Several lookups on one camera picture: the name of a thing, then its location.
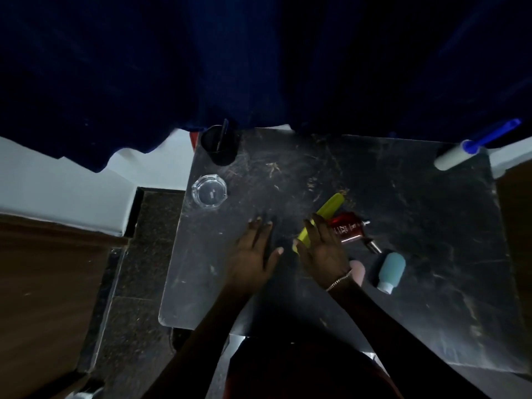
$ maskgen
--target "teal bottle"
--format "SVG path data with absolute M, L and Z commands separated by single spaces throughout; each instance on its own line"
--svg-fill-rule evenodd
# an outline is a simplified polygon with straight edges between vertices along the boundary
M 380 268 L 377 288 L 383 293 L 391 294 L 392 290 L 399 285 L 405 267 L 406 261 L 403 255 L 397 252 L 389 253 Z

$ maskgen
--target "person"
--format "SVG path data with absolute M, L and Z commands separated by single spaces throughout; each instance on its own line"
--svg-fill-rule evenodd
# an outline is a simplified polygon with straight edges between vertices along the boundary
M 310 248 L 295 240 L 303 268 L 362 331 L 386 372 L 364 354 L 330 338 L 247 338 L 231 358 L 224 399 L 486 397 L 378 307 L 351 278 L 346 253 L 327 222 L 304 220 Z M 227 262 L 214 305 L 144 399 L 204 398 L 231 327 L 270 279 L 283 248 L 264 261 L 272 223 L 250 221 Z

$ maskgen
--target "marble tabletop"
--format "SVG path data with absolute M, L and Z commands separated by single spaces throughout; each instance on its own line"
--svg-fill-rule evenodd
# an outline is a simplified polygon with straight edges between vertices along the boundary
M 236 160 L 214 165 L 198 145 L 160 308 L 166 326 L 194 329 L 216 299 L 228 246 L 249 218 L 272 220 L 271 246 L 285 254 L 272 279 L 236 320 L 232 333 L 297 338 L 311 329 L 371 351 L 354 322 L 301 269 L 291 242 L 303 218 L 336 192 L 344 211 L 371 223 L 384 250 L 346 245 L 367 269 L 364 290 L 445 361 L 525 372 L 525 329 L 489 159 L 481 153 L 441 172 L 442 143 L 372 137 L 244 131 Z M 190 187 L 218 174 L 228 199 L 217 210 L 197 206 Z M 392 295 L 376 290 L 387 252 L 406 258 Z

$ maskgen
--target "yellow case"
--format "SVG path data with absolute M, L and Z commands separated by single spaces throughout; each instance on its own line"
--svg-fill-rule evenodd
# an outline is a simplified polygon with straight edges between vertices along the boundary
M 345 199 L 343 195 L 337 193 L 332 196 L 318 211 L 316 211 L 316 214 L 321 215 L 326 220 L 330 220 L 331 218 L 333 218 L 334 213 L 337 209 L 340 208 L 344 200 Z M 306 232 L 306 228 L 303 228 L 301 234 L 297 237 L 297 239 L 302 241 L 307 248 L 310 247 L 309 235 Z M 297 247 L 295 246 L 295 244 L 292 245 L 292 250 L 297 253 Z

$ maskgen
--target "forearm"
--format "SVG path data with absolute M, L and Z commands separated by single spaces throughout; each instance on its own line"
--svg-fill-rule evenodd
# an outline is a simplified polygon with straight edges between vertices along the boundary
M 204 398 L 223 345 L 249 296 L 224 288 L 203 321 L 143 398 Z
M 355 321 L 404 397 L 425 396 L 427 386 L 437 386 L 442 396 L 460 392 L 464 396 L 485 397 L 386 314 L 359 286 L 342 283 L 330 295 Z

